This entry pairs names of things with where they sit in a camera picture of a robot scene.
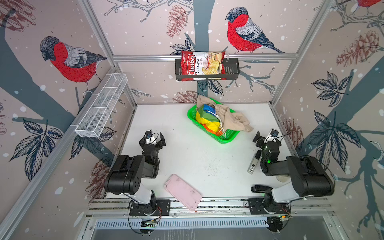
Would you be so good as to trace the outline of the beige shorts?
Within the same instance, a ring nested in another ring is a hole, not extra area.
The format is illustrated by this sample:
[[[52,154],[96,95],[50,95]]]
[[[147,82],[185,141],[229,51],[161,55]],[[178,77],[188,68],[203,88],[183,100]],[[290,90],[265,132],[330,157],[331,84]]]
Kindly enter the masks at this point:
[[[253,128],[250,126],[250,121],[241,113],[232,113],[226,105],[221,105],[205,96],[199,95],[197,98],[197,110],[203,105],[209,105],[216,110],[216,114],[221,118],[224,131],[245,131],[251,132]]]

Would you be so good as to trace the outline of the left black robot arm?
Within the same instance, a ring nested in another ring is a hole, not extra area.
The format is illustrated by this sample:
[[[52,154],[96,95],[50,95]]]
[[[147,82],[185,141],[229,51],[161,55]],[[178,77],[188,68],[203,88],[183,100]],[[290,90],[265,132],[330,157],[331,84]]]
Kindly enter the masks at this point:
[[[155,179],[160,169],[159,151],[166,146],[162,133],[146,131],[140,139],[142,153],[130,157],[120,155],[105,180],[107,193],[124,195],[130,201],[129,216],[168,216],[170,201],[158,200],[155,192],[141,184],[142,179]]]

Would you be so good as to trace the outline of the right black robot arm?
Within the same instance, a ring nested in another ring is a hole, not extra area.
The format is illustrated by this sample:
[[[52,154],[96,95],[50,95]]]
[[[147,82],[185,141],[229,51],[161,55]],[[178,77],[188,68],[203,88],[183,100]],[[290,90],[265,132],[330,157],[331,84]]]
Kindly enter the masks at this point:
[[[259,150],[248,169],[252,173],[256,164],[267,177],[289,177],[284,185],[272,188],[266,185],[254,185],[253,193],[264,194],[263,198],[248,199],[252,215],[290,215],[290,203],[307,197],[331,196],[335,185],[319,161],[312,156],[288,156],[278,159],[282,145],[279,132],[271,129],[267,137],[257,133],[253,139]]]

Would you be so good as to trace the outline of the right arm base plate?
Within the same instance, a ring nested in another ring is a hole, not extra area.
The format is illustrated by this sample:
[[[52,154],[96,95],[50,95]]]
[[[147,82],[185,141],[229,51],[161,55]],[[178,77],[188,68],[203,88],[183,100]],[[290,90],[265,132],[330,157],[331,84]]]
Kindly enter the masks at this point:
[[[290,205],[262,198],[248,199],[245,206],[251,215],[290,215]]]

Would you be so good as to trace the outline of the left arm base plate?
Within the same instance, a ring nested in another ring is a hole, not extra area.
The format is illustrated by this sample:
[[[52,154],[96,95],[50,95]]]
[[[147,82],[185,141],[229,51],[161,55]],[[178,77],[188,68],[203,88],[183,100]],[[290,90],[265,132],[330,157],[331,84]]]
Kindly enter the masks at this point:
[[[160,217],[170,214],[171,201],[158,200],[151,201],[146,205],[132,203],[129,207],[130,217]]]

